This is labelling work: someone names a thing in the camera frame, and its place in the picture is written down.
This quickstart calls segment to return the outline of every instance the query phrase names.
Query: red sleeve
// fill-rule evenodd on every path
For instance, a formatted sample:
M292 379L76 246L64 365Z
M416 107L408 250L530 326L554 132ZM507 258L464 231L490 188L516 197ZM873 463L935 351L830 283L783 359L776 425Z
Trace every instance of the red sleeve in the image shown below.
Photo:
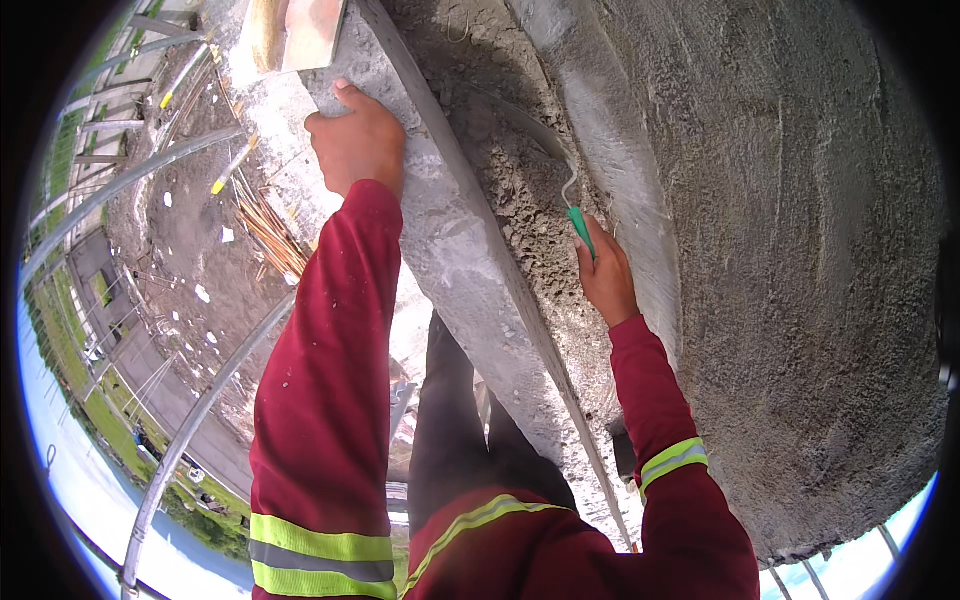
M390 547L384 492L388 352L402 224L399 202L385 186L356 182L343 207L324 225L300 280L293 314L267 364L253 409L254 597L265 595L253 553L257 541L268 544L273 556L280 557L273 564L281 566L291 564L291 555L275 547L347 560L368 558L383 538ZM359 538L311 537L311 532ZM355 575L360 567L349 566L342 569L348 576L371 580ZM329 577L332 584L316 578L291 583L276 570L272 576L274 591L316 591L342 583Z
M663 344L643 317L614 327L610 338L613 377L640 485L643 466L674 444L697 438L697 428ZM646 563L645 587L656 583L654 589L685 597L759 597L753 545L706 466L668 472L650 483L645 495L643 557L638 557Z

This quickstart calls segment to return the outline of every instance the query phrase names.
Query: trowel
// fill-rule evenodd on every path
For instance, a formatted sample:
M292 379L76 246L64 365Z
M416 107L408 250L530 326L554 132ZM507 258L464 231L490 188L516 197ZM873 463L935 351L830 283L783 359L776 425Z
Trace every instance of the trowel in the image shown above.
M470 87L473 87L475 90L480 92L479 95L484 100L487 100L502 110L503 114L506 115L514 127L529 133L530 136L533 137L538 144L540 144L540 147L543 148L543 151L546 152L551 158L562 160L566 163L566 166L570 167L570 179L560 190L560 196L564 199L564 204L566 204L566 218L573 223L573 227L577 230L577 234L580 235L580 239L584 240L584 243L587 244L588 248L590 248L590 255L596 258L597 254L593 250L593 242L590 240L590 234L587 231L587 223L584 221L583 213L580 212L580 206L574 206L571 204L570 200L566 196L566 190L570 189L570 186L573 185L579 176L579 173L577 172L577 162L573 159L573 153L570 152L570 149L567 148L564 141L559 135L557 135L556 132L543 125L537 119L533 118L509 102L490 94L490 92L486 92L475 85L471 85Z
M330 66L347 0L251 0L240 38L260 75Z

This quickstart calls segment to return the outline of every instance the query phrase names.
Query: bundle of rods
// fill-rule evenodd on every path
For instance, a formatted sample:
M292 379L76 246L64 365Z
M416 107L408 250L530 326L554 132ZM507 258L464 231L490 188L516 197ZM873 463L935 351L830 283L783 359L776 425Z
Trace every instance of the bundle of rods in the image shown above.
M254 192L243 171L237 169L231 176L233 188L236 190L237 217L244 229L253 235L260 245L264 257L276 267L282 275L292 275L296 281L303 276L308 256L293 239L290 229L263 198L261 190ZM264 269L260 269L257 280L263 277Z

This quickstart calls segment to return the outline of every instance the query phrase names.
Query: reflective stripe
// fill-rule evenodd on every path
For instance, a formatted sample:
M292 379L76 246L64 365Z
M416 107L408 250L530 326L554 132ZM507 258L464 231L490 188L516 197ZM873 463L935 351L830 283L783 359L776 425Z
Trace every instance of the reflective stripe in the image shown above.
M334 571L274 568L254 561L253 580L271 594L280 596L370 596L380 600L396 600L393 581L375 584L360 582Z
M510 513L538 513L546 509L570 510L564 506L554 506L552 504L520 502L508 493L504 493L480 508L470 511L469 513L464 513L453 519L453 522L446 528L444 534L440 536L437 541L433 542L430 550L427 551L426 556L423 557L423 560L420 561L420 564L417 566L417 570L414 571L414 574L407 580L407 585L400 594L399 600L402 600L403 596L417 584L417 581L420 580L426 568L430 566L430 561L440 554L444 548L449 546L453 539L461 533L468 529L476 529L477 527L486 525Z
M276 516L250 517L250 539L262 541L298 554L333 561L392 561L394 550L390 538L373 538L360 534L321 534L303 529Z
M673 444L647 461L640 470L640 498L643 499L643 503L646 504L645 492L651 483L680 467L696 464L707 464L707 449L704 448L704 441L700 438Z
M335 571L356 581L376 584L394 579L394 562L351 562L320 559L292 550L250 540L250 558L273 568L293 568L301 571Z

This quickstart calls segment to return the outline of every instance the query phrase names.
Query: sleeve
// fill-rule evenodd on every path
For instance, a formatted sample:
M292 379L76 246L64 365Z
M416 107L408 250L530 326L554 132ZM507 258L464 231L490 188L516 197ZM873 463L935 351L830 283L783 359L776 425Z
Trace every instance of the sleeve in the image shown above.
M393 600L389 337L399 202L356 182L324 225L253 408L254 598Z
M611 363L636 451L644 586L670 597L758 598L756 554L708 474L707 451L660 338L642 316L614 327Z

